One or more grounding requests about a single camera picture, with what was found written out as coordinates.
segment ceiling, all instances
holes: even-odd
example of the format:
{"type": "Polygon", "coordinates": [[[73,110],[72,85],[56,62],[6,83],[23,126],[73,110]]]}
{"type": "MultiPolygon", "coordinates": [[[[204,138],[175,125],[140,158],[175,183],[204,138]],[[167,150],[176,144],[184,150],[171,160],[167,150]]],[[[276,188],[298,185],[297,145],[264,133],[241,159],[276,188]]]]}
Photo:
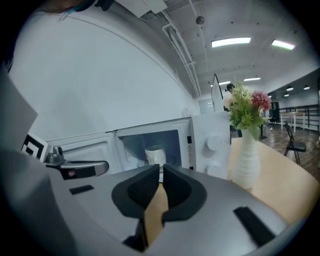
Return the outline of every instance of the ceiling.
{"type": "Polygon", "coordinates": [[[197,16],[205,18],[201,26],[205,48],[189,0],[164,2],[196,62],[202,95],[210,92],[215,73],[219,82],[260,77],[261,80],[245,85],[262,88],[286,76],[302,61],[316,59],[320,63],[304,29],[278,1],[192,0],[197,16]],[[211,41],[236,37],[251,37],[251,42],[211,47],[211,41]],[[293,50],[272,46],[274,39],[296,46],[293,50]]]}
{"type": "Polygon", "coordinates": [[[285,86],[280,87],[279,89],[276,89],[272,92],[270,92],[270,95],[272,96],[272,100],[278,100],[278,99],[283,99],[285,98],[285,93],[288,93],[289,96],[287,97],[287,99],[293,95],[305,92],[304,87],[305,86],[309,86],[310,89],[314,91],[314,93],[316,94],[318,89],[318,79],[320,79],[320,68],[289,83],[286,84],[285,86]],[[291,86],[293,88],[293,90],[291,91],[287,91],[287,87],[291,86]]]}

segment gray surface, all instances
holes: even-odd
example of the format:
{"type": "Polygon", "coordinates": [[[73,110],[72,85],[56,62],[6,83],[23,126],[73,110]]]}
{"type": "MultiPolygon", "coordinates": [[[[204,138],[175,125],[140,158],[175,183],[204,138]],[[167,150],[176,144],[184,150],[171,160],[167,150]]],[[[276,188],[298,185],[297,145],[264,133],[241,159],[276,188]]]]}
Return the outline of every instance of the gray surface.
{"type": "Polygon", "coordinates": [[[48,169],[31,156],[0,151],[0,183],[5,198],[31,236],[59,256],[141,255],[97,225],[63,180],[53,194],[51,180],[58,182],[61,175],[51,171],[49,178],[48,169]]]}
{"type": "Polygon", "coordinates": [[[207,199],[189,220],[166,222],[147,253],[239,256],[256,250],[258,247],[233,213],[238,207],[248,206],[275,235],[287,227],[276,212],[232,182],[184,168],[180,171],[203,184],[207,199]]]}
{"type": "Polygon", "coordinates": [[[0,66],[0,148],[21,150],[37,112],[11,81],[4,64],[0,66]]]}
{"type": "MultiPolygon", "coordinates": [[[[149,166],[145,166],[112,175],[69,180],[63,180],[60,172],[56,169],[49,168],[48,170],[56,198],[63,198],[61,186],[72,189],[91,185],[94,189],[75,194],[73,197],[101,228],[122,242],[136,233],[139,220],[122,215],[112,200],[112,190],[118,183],[127,180],[148,168],[149,166]]],[[[64,202],[57,200],[57,203],[58,205],[63,206],[64,202]]]]}

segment railing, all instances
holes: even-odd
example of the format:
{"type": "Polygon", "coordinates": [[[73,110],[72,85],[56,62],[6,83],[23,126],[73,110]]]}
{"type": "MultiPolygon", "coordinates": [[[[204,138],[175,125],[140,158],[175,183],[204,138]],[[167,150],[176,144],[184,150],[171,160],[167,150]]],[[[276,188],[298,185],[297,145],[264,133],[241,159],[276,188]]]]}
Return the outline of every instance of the railing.
{"type": "MultiPolygon", "coordinates": [[[[279,109],[270,110],[270,117],[275,116],[277,121],[276,123],[280,123],[280,115],[285,114],[287,112],[303,112],[305,113],[305,128],[318,131],[319,132],[319,124],[320,124],[320,108],[318,104],[315,105],[304,105],[304,106],[297,106],[297,107],[284,107],[279,109]]],[[[291,121],[289,116],[284,115],[282,117],[282,121],[287,121],[288,123],[291,121]]],[[[303,116],[297,115],[296,116],[296,124],[297,127],[303,125],[303,116]]]]}

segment ceiling light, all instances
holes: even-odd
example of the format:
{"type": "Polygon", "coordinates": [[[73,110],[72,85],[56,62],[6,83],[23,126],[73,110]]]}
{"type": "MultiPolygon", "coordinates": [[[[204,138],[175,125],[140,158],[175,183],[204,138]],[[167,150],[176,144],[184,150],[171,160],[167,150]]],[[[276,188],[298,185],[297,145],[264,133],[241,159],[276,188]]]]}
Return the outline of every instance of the ceiling light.
{"type": "Polygon", "coordinates": [[[222,86],[222,85],[226,85],[226,84],[230,84],[230,81],[220,82],[220,83],[219,83],[219,85],[220,85],[220,86],[222,86]]]}
{"type": "Polygon", "coordinates": [[[230,39],[223,39],[217,41],[211,41],[212,48],[218,46],[227,46],[227,45],[235,45],[235,44],[248,44],[250,43],[250,37],[239,37],[239,38],[230,38],[230,39]]]}
{"type": "Polygon", "coordinates": [[[254,80],[260,80],[261,78],[260,77],[255,77],[255,78],[247,78],[247,79],[244,79],[243,81],[254,81],[254,80]]]}
{"type": "Polygon", "coordinates": [[[278,41],[278,40],[273,40],[272,45],[273,46],[279,46],[279,47],[282,47],[282,48],[286,48],[288,50],[292,50],[293,48],[295,48],[295,45],[293,45],[293,44],[290,44],[290,43],[287,43],[287,42],[281,42],[281,41],[278,41]]]}

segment wooden floor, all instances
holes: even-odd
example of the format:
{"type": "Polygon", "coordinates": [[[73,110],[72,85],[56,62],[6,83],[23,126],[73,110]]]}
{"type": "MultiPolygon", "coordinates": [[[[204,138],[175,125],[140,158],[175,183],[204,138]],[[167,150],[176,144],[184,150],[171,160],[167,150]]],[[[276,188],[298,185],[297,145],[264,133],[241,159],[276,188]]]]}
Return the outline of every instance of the wooden floor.
{"type": "MultiPolygon", "coordinates": [[[[289,136],[284,126],[283,130],[281,130],[280,125],[275,125],[272,130],[269,130],[267,126],[264,126],[263,135],[267,136],[268,138],[260,139],[260,142],[266,144],[267,146],[280,152],[281,154],[285,153],[286,146],[289,141],[289,136]]],[[[296,141],[304,142],[306,144],[306,152],[299,153],[300,166],[307,172],[309,172],[313,177],[315,177],[318,182],[320,182],[320,168],[318,168],[318,164],[320,161],[320,149],[316,148],[316,142],[320,135],[316,131],[297,128],[293,136],[296,141]]],[[[237,131],[232,129],[231,137],[237,138],[237,131]]],[[[296,162],[295,154],[293,151],[289,151],[286,157],[296,162]]]]}

